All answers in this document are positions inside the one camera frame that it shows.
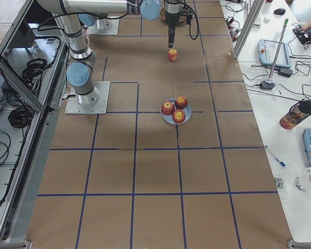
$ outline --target black mouse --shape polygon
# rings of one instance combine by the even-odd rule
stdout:
[[[286,13],[286,10],[283,8],[279,8],[279,9],[274,10],[274,14],[276,14],[276,15],[283,16],[285,13]]]

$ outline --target red apple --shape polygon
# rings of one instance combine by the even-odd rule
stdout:
[[[172,48],[168,51],[167,53],[167,57],[169,59],[169,61],[175,61],[177,59],[178,53],[176,51],[176,49]]]
[[[179,96],[174,101],[176,108],[178,109],[184,109],[188,105],[188,99],[185,96]]]
[[[161,113],[163,115],[171,115],[174,110],[175,110],[175,105],[171,101],[166,101],[161,106]]]
[[[172,114],[172,119],[176,123],[182,123],[186,119],[185,111],[181,109],[176,109]]]

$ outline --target white mounting plate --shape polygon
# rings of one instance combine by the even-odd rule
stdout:
[[[96,81],[94,87],[100,92],[100,99],[96,103],[80,105],[76,98],[70,98],[67,102],[65,114],[106,114],[110,82]],[[70,95],[75,95],[74,89],[71,89]]]
[[[87,35],[118,35],[119,23],[120,23],[120,19],[112,20],[111,26],[109,27],[109,29],[105,31],[100,31],[95,26],[90,26],[88,27]]]

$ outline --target blue marker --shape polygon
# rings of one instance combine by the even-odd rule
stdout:
[[[280,165],[281,165],[282,167],[285,167],[285,166],[286,166],[286,164],[285,164],[284,162],[282,162],[282,161],[271,151],[271,149],[268,147],[268,145],[265,146],[265,149],[268,150],[268,152],[275,158],[275,160],[277,160],[277,161],[280,163]]]

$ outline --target mug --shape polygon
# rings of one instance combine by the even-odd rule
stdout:
[[[300,191],[306,192],[311,189],[311,167],[305,169],[305,174],[296,177],[294,180],[296,188]]]

